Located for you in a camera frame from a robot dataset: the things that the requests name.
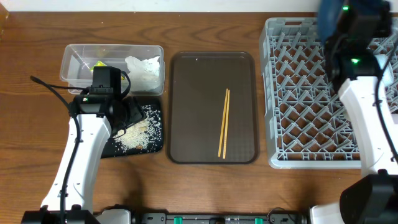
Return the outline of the rice leftovers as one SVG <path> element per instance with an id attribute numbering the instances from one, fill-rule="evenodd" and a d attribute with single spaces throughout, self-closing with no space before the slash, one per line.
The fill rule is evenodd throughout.
<path id="1" fill-rule="evenodd" d="M 147 154 L 157 152 L 163 146 L 162 115 L 159 105 L 142 106 L 146 119 L 131 126 L 126 131 L 119 131 L 113 138 L 112 146 L 122 154 Z"/>

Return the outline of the white tissue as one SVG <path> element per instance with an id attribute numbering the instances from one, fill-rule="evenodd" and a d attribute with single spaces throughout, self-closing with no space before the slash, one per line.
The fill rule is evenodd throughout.
<path id="1" fill-rule="evenodd" d="M 139 60 L 136 57 L 125 58 L 131 91 L 150 91 L 160 86 L 160 57 Z"/>

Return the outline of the yellow green snack wrapper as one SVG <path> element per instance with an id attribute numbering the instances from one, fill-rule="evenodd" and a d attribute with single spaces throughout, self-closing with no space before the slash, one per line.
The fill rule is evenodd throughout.
<path id="1" fill-rule="evenodd" d="M 112 67 L 112 66 L 107 65 L 107 64 L 103 63 L 102 61 L 97 61 L 97 62 L 90 68 L 90 72 L 91 72 L 91 73 L 94 72 L 94 68 L 95 68 L 95 67 Z M 121 80 L 126 80 L 126 78 L 124 77 L 123 74 L 121 75 Z"/>

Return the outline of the wooden chopstick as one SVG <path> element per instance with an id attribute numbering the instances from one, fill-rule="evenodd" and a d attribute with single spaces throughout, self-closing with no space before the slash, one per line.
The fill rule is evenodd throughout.
<path id="1" fill-rule="evenodd" d="M 226 107 L 228 102 L 228 89 L 226 89 L 225 98 L 224 98 L 224 106 L 223 106 L 223 116 L 221 122 L 221 131 L 220 131 L 220 141 L 218 146 L 218 157 L 221 157 L 221 150 L 223 145 L 223 133 L 224 133 L 224 126 L 225 126 L 225 119 L 226 119 Z"/>
<path id="2" fill-rule="evenodd" d="M 230 103 L 230 90 L 227 89 L 226 105 L 225 105 L 225 119 L 224 119 L 224 138 L 223 138 L 223 154 L 222 158 L 226 159 L 226 147 L 228 140 L 228 122 L 229 122 L 229 103 Z"/>

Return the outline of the dark blue plate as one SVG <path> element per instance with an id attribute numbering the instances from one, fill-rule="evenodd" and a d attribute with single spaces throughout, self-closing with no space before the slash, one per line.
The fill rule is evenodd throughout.
<path id="1" fill-rule="evenodd" d="M 321 0 L 318 10 L 317 34 L 322 44 L 334 34 L 344 0 Z"/>

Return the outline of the light blue bowl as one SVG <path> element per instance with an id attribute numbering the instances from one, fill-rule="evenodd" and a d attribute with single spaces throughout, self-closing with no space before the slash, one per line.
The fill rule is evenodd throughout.
<path id="1" fill-rule="evenodd" d="M 388 62 L 388 56 L 385 54 L 378 54 L 375 55 L 375 57 L 381 70 L 386 66 L 386 69 L 384 70 L 384 73 L 382 75 L 382 82 L 385 88 L 388 88 L 394 82 L 393 69 L 390 63 Z"/>

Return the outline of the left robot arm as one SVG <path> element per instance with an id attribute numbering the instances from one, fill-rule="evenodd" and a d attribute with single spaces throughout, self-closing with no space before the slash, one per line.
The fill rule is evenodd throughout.
<path id="1" fill-rule="evenodd" d="M 77 95 L 70 103 L 68 140 L 56 178 L 37 211 L 26 211 L 22 223 L 133 223 L 134 215 L 114 205 L 93 213 L 94 185 L 108 142 L 122 129 L 144 119 L 135 97 Z"/>

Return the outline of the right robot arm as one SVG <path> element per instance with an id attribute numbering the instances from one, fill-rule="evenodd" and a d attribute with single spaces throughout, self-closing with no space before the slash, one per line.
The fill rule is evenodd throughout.
<path id="1" fill-rule="evenodd" d="M 339 201 L 310 209 L 311 223 L 397 222 L 397 116 L 389 110 L 392 55 L 369 44 L 392 34 L 389 1 L 322 0 L 318 36 L 325 70 L 345 107 L 360 153 L 361 179 Z"/>

